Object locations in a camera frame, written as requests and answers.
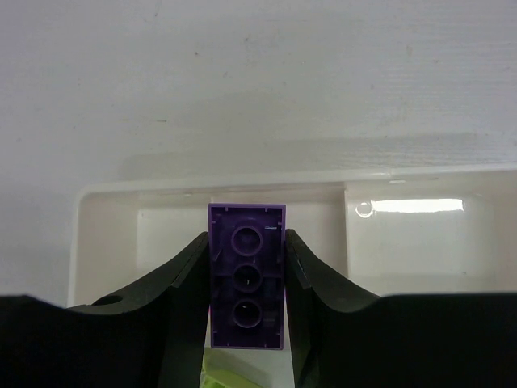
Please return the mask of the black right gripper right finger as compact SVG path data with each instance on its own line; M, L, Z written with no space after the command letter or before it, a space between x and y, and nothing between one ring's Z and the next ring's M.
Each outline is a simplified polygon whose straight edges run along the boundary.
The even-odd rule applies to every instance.
M380 297L286 233L285 283L298 387L513 387L514 293Z

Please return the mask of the purple lego brick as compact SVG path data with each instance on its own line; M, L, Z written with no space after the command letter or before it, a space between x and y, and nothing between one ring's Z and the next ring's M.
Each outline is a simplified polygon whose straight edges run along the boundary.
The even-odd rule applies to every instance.
M210 344L284 346L285 205L208 205Z

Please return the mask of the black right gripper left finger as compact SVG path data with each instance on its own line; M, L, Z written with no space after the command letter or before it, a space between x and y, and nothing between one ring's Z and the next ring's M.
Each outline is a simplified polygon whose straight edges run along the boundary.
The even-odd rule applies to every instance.
M208 235L90 305L1 300L4 387L197 387L209 305Z

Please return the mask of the green lego brick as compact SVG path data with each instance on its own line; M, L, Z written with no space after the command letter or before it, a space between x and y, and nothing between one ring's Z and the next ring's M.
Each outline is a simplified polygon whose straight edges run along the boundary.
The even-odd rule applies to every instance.
M221 366L218 355L211 349L205 348L200 374L201 388L259 388L240 373L227 366Z

